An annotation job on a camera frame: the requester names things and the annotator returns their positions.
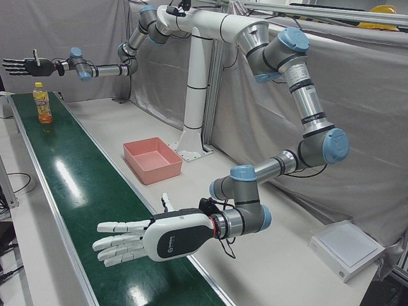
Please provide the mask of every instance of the white device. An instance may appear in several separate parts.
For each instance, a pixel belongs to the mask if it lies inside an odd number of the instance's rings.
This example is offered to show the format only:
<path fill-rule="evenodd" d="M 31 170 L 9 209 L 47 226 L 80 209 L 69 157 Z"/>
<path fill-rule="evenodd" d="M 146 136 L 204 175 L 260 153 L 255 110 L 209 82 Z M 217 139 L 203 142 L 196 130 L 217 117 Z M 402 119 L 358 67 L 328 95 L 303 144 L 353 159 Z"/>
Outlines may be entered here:
<path fill-rule="evenodd" d="M 373 263 L 384 250 L 359 227 L 344 221 L 314 235 L 309 247 L 343 282 Z"/>

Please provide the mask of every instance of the metal rail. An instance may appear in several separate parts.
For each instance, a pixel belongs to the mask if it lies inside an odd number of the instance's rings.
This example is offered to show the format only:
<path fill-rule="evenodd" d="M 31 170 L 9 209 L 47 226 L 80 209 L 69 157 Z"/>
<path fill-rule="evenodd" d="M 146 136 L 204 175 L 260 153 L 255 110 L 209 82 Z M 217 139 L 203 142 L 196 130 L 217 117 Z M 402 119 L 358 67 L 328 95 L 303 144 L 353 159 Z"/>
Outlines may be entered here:
<path fill-rule="evenodd" d="M 226 0 L 200 0 L 201 2 L 228 5 Z M 369 22 L 373 24 L 388 24 L 391 26 L 408 27 L 408 15 L 372 13 L 369 11 L 338 10 L 334 8 L 309 8 L 303 6 L 289 6 L 280 4 L 254 3 L 244 1 L 243 4 L 252 10 L 272 11 L 274 15 L 285 13 L 310 18 L 328 18 L 355 22 Z"/>

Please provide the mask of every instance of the bottle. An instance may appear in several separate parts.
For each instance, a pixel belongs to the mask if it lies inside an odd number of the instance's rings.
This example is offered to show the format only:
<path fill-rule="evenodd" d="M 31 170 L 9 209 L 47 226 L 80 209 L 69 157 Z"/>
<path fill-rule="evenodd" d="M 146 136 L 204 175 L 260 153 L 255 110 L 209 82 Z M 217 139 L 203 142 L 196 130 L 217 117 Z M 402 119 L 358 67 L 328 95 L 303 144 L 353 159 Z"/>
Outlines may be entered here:
<path fill-rule="evenodd" d="M 33 90 L 33 97 L 37 105 L 38 120 L 41 123 L 51 123 L 53 121 L 50 109 L 50 100 L 48 98 L 48 92 L 44 90 L 41 82 L 35 83 Z"/>

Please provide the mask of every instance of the conveyor belt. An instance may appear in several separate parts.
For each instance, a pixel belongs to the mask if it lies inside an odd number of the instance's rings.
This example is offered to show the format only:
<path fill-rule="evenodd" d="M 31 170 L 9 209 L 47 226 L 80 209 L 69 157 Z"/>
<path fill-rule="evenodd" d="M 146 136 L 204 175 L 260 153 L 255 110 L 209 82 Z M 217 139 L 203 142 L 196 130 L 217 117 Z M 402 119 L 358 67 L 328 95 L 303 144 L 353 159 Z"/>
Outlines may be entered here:
<path fill-rule="evenodd" d="M 97 224 L 151 214 L 56 94 L 50 93 L 51 124 L 38 122 L 31 94 L 13 95 L 11 106 L 90 304 L 224 305 L 186 258 L 105 268 L 92 250 L 106 236 L 96 232 Z"/>

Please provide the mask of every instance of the pink plastic tray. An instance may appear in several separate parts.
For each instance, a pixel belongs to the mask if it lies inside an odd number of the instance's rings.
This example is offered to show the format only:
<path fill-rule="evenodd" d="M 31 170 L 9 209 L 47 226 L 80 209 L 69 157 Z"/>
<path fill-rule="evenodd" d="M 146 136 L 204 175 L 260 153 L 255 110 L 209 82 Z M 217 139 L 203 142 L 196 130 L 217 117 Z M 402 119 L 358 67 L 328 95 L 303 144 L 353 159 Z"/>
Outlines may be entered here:
<path fill-rule="evenodd" d="M 181 157 L 158 137 L 124 143 L 123 149 L 125 160 L 145 185 L 181 172 Z"/>

